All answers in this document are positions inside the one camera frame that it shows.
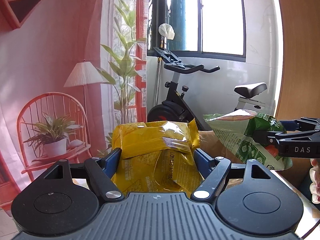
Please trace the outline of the person's right hand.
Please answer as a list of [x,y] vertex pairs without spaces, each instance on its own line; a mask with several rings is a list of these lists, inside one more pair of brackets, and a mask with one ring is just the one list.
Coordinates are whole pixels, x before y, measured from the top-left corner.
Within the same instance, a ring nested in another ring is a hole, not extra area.
[[310,185],[310,192],[312,194],[313,204],[319,204],[320,202],[320,172],[319,172],[319,160],[310,159],[312,168],[310,169],[310,179],[312,181]]

